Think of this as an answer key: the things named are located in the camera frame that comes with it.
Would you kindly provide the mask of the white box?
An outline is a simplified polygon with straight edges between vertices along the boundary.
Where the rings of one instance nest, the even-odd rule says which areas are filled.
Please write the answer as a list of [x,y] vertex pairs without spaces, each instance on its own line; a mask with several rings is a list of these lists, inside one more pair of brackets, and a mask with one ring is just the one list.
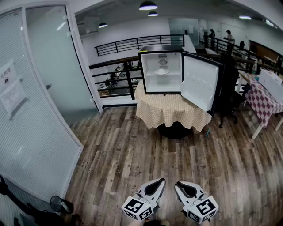
[[259,82],[271,92],[283,92],[282,79],[274,72],[261,69]]

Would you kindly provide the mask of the black metal railing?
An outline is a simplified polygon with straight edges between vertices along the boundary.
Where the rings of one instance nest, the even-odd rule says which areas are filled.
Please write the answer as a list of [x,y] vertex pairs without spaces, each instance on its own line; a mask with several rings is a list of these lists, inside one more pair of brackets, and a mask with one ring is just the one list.
[[283,67],[283,55],[254,41],[245,44],[243,41],[240,45],[231,44],[228,41],[205,36],[202,40],[205,47],[216,53],[228,53],[228,47],[232,48],[232,56],[245,60],[260,61],[263,64],[272,67]]
[[169,34],[169,35],[152,35],[137,38],[129,38],[120,41],[114,41],[107,44],[99,45],[95,47],[98,57],[125,52],[130,50],[140,50],[150,45],[179,45],[184,47],[184,35],[183,34]]

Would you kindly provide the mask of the beige checked tablecloth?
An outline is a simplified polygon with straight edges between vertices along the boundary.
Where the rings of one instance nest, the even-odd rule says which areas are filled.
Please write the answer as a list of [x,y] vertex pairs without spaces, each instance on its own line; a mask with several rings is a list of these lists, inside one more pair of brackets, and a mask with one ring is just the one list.
[[136,116],[144,121],[148,129],[165,124],[170,127],[180,122],[187,129],[194,127],[201,132],[212,116],[179,94],[147,94],[143,81],[135,89]]

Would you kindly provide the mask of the black office chair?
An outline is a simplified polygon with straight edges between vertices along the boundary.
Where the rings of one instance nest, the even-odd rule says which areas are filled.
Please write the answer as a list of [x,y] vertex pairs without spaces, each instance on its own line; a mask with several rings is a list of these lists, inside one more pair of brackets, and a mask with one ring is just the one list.
[[244,85],[244,92],[242,95],[235,91],[235,86],[239,77],[239,71],[237,69],[236,61],[228,54],[221,54],[221,61],[224,65],[222,89],[220,98],[218,101],[218,111],[220,113],[221,123],[220,128],[223,127],[223,121],[225,117],[232,117],[234,123],[237,123],[238,119],[235,115],[236,109],[244,102],[244,95],[251,90],[249,84]]

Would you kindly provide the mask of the white table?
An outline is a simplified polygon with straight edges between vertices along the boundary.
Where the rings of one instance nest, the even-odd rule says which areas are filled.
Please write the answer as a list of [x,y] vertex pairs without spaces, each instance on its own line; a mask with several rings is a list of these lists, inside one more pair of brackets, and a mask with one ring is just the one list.
[[[277,124],[275,131],[278,131],[278,129],[280,128],[280,126],[283,123],[283,116],[281,117],[279,123]],[[263,122],[260,122],[258,128],[256,129],[256,131],[254,132],[254,134],[252,135],[252,139],[255,139],[257,137],[257,135],[260,133],[261,129],[264,127]]]

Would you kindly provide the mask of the large white paper notice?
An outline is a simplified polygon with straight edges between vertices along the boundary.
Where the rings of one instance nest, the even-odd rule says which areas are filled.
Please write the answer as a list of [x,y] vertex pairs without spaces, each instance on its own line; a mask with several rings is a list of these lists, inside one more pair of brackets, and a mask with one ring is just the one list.
[[19,79],[0,94],[0,102],[9,117],[11,117],[18,105],[26,98],[27,95]]

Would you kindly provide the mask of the striped glass partition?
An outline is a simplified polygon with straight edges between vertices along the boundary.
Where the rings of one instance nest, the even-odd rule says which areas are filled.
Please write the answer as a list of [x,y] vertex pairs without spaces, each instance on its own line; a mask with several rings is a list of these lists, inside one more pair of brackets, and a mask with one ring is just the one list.
[[13,59],[27,98],[11,117],[0,102],[0,174],[43,201],[66,195],[82,145],[54,110],[29,49],[24,8],[0,15],[0,67]]

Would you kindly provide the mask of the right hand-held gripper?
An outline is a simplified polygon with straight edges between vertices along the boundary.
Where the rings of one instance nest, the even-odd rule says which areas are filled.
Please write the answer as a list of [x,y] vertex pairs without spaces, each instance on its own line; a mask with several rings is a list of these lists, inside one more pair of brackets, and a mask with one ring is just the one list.
[[[182,204],[182,212],[184,215],[192,219],[196,223],[203,223],[215,216],[218,211],[218,205],[213,196],[208,196],[200,185],[178,181],[174,185],[175,192]],[[192,203],[189,202],[190,197],[197,197]]]

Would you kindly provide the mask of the frosted glass door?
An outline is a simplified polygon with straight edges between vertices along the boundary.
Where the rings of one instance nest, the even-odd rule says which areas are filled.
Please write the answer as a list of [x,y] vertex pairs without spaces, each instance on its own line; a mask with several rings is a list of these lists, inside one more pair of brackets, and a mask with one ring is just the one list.
[[26,10],[32,54],[58,111],[68,125],[98,113],[81,69],[64,6]]

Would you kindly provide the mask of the red checked tablecloth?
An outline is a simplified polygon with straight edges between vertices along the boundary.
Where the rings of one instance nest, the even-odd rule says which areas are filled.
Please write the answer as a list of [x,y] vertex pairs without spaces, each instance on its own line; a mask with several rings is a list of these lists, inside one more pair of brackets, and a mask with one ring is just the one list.
[[251,90],[245,94],[245,99],[258,116],[264,127],[272,114],[283,112],[283,99],[278,103],[274,97],[255,80],[254,75],[248,73],[239,73],[251,86]]

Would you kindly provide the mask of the wooden topped black railing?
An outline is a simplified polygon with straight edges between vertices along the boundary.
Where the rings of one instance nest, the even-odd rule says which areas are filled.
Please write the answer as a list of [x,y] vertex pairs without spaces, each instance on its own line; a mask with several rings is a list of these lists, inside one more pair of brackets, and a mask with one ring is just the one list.
[[[197,56],[201,56],[210,60],[214,60],[214,61],[220,61],[221,56],[217,55],[217,54],[204,54],[204,53],[193,53],[194,55]],[[237,67],[238,70],[241,72],[252,72],[252,67],[255,64],[255,60],[250,59],[250,60],[245,60],[239,57],[232,57],[236,63],[237,63]],[[95,64],[95,65],[91,65],[90,69],[100,69],[103,67],[107,67],[107,66],[111,66],[111,65],[116,65],[116,64],[121,64],[122,65],[122,69],[119,69],[119,67],[117,67],[114,71],[111,72],[104,72],[104,73],[98,73],[98,74],[94,74],[92,75],[92,78],[95,78],[95,85],[98,84],[104,84],[106,86],[106,88],[98,88],[98,91],[102,91],[105,92],[107,90],[117,90],[117,89],[128,89],[129,92],[128,93],[121,93],[121,94],[105,94],[100,96],[101,98],[108,98],[108,97],[118,97],[118,96],[131,96],[132,99],[134,96],[134,88],[137,87],[137,82],[134,82],[136,85],[133,85],[132,82],[130,82],[130,80],[139,80],[142,79],[142,75],[136,75],[135,77],[131,76],[131,72],[134,71],[140,71],[141,67],[134,67],[134,66],[129,66],[129,63],[133,63],[133,62],[139,62],[139,58],[138,57],[128,57],[128,58],[122,58],[122,59],[117,59],[117,60],[111,60],[111,61],[107,61],[107,62],[103,62],[103,63],[99,63],[99,64]],[[263,69],[268,69],[271,71],[274,71],[274,73],[277,73],[277,75],[279,75],[279,68],[275,67],[275,66],[269,66],[267,64],[263,64],[263,63],[257,63],[257,68],[258,71],[263,68]],[[102,76],[109,76],[109,78],[106,79],[102,79]],[[124,86],[118,86],[116,83],[118,81],[127,81],[127,85]]]

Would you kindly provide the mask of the black mini fridge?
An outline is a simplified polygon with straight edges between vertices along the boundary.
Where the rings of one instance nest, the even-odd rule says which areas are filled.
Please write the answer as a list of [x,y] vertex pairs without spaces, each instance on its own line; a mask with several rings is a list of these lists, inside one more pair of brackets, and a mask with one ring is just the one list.
[[[194,55],[179,45],[153,45],[139,53],[144,90],[149,94],[180,94],[211,116],[221,93],[224,65]],[[166,58],[167,66],[160,66],[160,58]],[[146,76],[157,69],[180,71],[181,76]]]

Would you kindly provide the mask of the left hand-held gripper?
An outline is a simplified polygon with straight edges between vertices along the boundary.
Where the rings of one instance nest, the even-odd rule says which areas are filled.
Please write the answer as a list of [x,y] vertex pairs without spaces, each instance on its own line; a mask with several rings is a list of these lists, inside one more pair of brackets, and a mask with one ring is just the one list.
[[123,212],[138,221],[154,215],[159,208],[158,200],[165,189],[164,178],[144,183],[133,196],[129,196],[122,205]]

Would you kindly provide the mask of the round black mirror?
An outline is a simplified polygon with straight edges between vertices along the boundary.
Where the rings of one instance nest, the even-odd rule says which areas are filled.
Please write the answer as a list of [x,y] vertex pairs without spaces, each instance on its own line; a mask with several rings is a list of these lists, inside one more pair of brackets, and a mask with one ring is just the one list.
[[59,196],[52,196],[50,199],[50,206],[53,211],[60,213],[73,213],[74,207],[73,204],[65,199],[60,198]]

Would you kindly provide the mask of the black scooter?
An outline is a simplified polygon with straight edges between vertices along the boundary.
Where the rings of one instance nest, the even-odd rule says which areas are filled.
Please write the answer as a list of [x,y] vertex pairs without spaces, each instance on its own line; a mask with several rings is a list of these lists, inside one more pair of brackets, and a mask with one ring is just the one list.
[[5,180],[1,175],[0,194],[8,196],[10,200],[20,208],[20,210],[27,215],[34,217],[35,223],[39,226],[76,226],[77,220],[80,218],[78,214],[72,215],[70,223],[66,224],[64,223],[63,218],[56,213],[40,211],[33,207],[30,203],[24,204],[8,189],[8,185],[5,183]]

